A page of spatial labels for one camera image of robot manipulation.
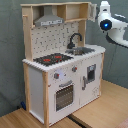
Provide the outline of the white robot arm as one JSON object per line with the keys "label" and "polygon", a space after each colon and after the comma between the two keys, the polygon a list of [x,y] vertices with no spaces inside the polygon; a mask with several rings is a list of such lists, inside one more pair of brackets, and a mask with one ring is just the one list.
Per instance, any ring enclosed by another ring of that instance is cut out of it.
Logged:
{"label": "white robot arm", "polygon": [[108,42],[128,48],[128,41],[123,39],[128,20],[118,14],[111,16],[110,5],[107,1],[101,2],[98,25],[102,31],[107,32],[106,39]]}

